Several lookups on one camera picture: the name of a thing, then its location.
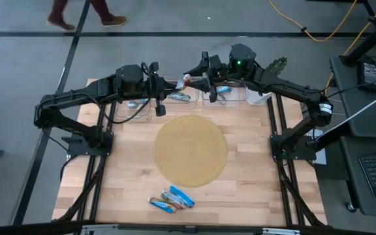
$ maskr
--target floor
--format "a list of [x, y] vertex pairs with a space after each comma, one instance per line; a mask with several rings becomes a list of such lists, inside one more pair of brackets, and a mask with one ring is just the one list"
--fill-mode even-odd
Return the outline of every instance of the floor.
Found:
[[[350, 7], [348, 3], [272, 1], [311, 32], [331, 32]], [[281, 77], [320, 89], [330, 75], [328, 59], [342, 54], [353, 40], [334, 38], [321, 44], [306, 37], [275, 37], [276, 34], [271, 37], [169, 37], [172, 34], [157, 37], [169, 32], [296, 33], [300, 29], [276, 14], [265, 0], [107, 2], [114, 14], [128, 17], [127, 24], [102, 28], [95, 11], [89, 8], [82, 32], [153, 33], [141, 35], [145, 37], [81, 37], [71, 66], [65, 67], [73, 38], [38, 37], [40, 32], [57, 31], [45, 24], [52, 1], [0, 0], [0, 32], [35, 32], [33, 37], [0, 37], [0, 148], [5, 150], [0, 157], [0, 226], [12, 222], [41, 135], [33, 125], [34, 106], [43, 95], [55, 92], [63, 72], [68, 74], [65, 91], [84, 87], [88, 78], [102, 78], [123, 65], [143, 61], [158, 61], [160, 74], [177, 78], [198, 64], [201, 51], [219, 54], [226, 61], [230, 45], [240, 42], [257, 53], [261, 65], [287, 56], [289, 63]], [[67, 22], [78, 25], [84, 3], [84, 0], [69, 1], [65, 12]], [[376, 1], [371, 4], [376, 12]], [[340, 32], [359, 32], [367, 18], [364, 7], [357, 5]], [[370, 54], [376, 55], [376, 47]], [[335, 107], [338, 122], [343, 118], [343, 111], [340, 103]], [[76, 118], [78, 109], [68, 109], [64, 114]], [[60, 140], [63, 135], [64, 132], [52, 131], [55, 139]], [[49, 142], [24, 223], [50, 221], [59, 187], [59, 170], [64, 162], [64, 150]], [[359, 211], [349, 213], [344, 208], [343, 204], [349, 201], [344, 182], [320, 181], [319, 185], [330, 225], [376, 232], [376, 217]]]

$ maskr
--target brown shoe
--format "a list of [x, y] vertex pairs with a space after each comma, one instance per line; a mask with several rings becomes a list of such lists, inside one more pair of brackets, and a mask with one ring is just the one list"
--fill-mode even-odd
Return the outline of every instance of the brown shoe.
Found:
[[65, 32], [74, 32], [75, 31], [75, 26], [73, 26], [73, 25], [71, 25], [69, 23], [65, 23], [65, 22], [53, 22], [53, 21], [50, 21], [50, 20], [48, 20], [46, 23], [48, 25], [59, 27], [59, 28], [61, 28]]
[[102, 22], [104, 27], [121, 26], [125, 24], [127, 18], [125, 16], [114, 16], [111, 21]]

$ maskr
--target clear plastic container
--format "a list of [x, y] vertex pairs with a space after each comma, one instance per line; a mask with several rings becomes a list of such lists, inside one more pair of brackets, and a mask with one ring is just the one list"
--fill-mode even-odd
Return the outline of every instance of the clear plastic container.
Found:
[[217, 97], [217, 101], [210, 102], [210, 94], [202, 92], [202, 100], [204, 106], [239, 106], [240, 101], [246, 101], [245, 87], [230, 87], [231, 92], [222, 93], [220, 95], [224, 96], [225, 101], [220, 101]]
[[186, 87], [184, 90], [180, 91], [185, 95], [189, 95], [189, 101], [180, 101], [176, 99], [171, 99], [169, 96], [162, 101], [162, 104], [165, 105], [168, 109], [173, 110], [191, 110], [196, 107], [196, 102], [199, 100], [200, 95], [197, 89]]
[[[151, 119], [151, 103], [154, 102], [154, 99], [151, 99], [149, 104], [147, 104], [143, 110], [141, 110], [134, 118], [132, 122], [147, 122]], [[142, 100], [134, 101], [123, 101], [123, 104], [118, 104], [116, 110], [116, 121], [123, 121], [130, 118], [134, 113], [137, 112], [142, 107]]]

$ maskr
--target yellow cable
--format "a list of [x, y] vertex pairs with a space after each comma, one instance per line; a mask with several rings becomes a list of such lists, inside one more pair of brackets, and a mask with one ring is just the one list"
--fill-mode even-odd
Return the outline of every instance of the yellow cable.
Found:
[[[361, 30], [361, 32], [358, 34], [358, 36], [355, 38], [355, 40], [353, 40], [352, 44], [346, 49], [345, 53], [343, 53], [343, 55], [346, 55], [349, 50], [355, 45], [356, 41], [358, 41], [358, 39], [360, 38], [360, 36], [362, 35], [363, 32], [365, 32], [365, 30], [371, 25], [371, 22], [368, 22], [365, 27]], [[332, 80], [333, 78], [333, 74], [331, 73], [330, 74], [330, 77], [329, 77], [329, 80], [327, 81], [327, 84], [326, 84], [326, 88], [324, 89], [324, 93], [326, 94], [327, 93], [327, 89], [329, 88], [329, 84], [330, 84], [330, 81]]]
[[[282, 14], [275, 6], [274, 4], [272, 3], [271, 0], [268, 0], [269, 1], [269, 4], [271, 4], [272, 8], [278, 12], [278, 14], [280, 14], [282, 17], [284, 17], [285, 19], [291, 21], [292, 23], [300, 26], [301, 28], [303, 28], [302, 25], [300, 25], [300, 23], [298, 23], [297, 21], [293, 20], [292, 18], [289, 18], [288, 16]], [[328, 37], [326, 37], [325, 39], [316, 39], [314, 38], [308, 31], [307, 29], [304, 30], [304, 33], [306, 33], [311, 39], [313, 39], [314, 41], [316, 42], [325, 42], [327, 40], [329, 40], [331, 37], [333, 37], [333, 35], [339, 30], [339, 28], [342, 26], [342, 24], [346, 21], [347, 17], [349, 16], [349, 14], [352, 12], [353, 8], [355, 7], [355, 4], [358, 0], [355, 0], [352, 4], [352, 6], [350, 7], [350, 9], [348, 10], [348, 12], [346, 13], [345, 17], [342, 19], [342, 21], [339, 23], [339, 25], [336, 27], [336, 29], [333, 31], [332, 34], [330, 34]]]

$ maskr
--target desk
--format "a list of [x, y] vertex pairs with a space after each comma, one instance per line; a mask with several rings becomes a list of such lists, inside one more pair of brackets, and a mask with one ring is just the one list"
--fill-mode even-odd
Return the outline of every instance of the desk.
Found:
[[[284, 107], [290, 127], [302, 119], [299, 103], [285, 99]], [[237, 101], [219, 106], [200, 95], [194, 109], [183, 109], [183, 104], [167, 105], [166, 115], [156, 117], [151, 108], [149, 117], [113, 126], [114, 147], [106, 162], [96, 222], [285, 226], [279, 178], [269, 145], [271, 127], [266, 105], [249, 106], [246, 101]], [[81, 106], [78, 121], [94, 125], [98, 113], [93, 104]], [[195, 200], [194, 208], [167, 214], [147, 202], [148, 197], [159, 196], [171, 185], [156, 168], [153, 148], [162, 126], [185, 115], [208, 118], [221, 128], [228, 145], [228, 159], [216, 180], [198, 188], [181, 188]], [[305, 161], [295, 163], [302, 198], [326, 223], [314, 169]], [[65, 168], [54, 219], [61, 217], [80, 194], [87, 164], [88, 156], [82, 156]], [[91, 201], [90, 196], [84, 218], [88, 218]], [[290, 206], [295, 215], [292, 197]]]
[[359, 163], [359, 157], [376, 155], [376, 139], [355, 138], [344, 136], [340, 138], [344, 159], [348, 165], [351, 180], [350, 195], [354, 206], [366, 215], [376, 215], [376, 199], [366, 181], [364, 172]]
[[[330, 64], [339, 90], [358, 85], [356, 67], [346, 67], [338, 57], [331, 58]], [[340, 93], [340, 95], [347, 117], [351, 117], [376, 99], [376, 95], [359, 89], [350, 89]], [[376, 104], [349, 120], [349, 127], [354, 136], [376, 138]]]

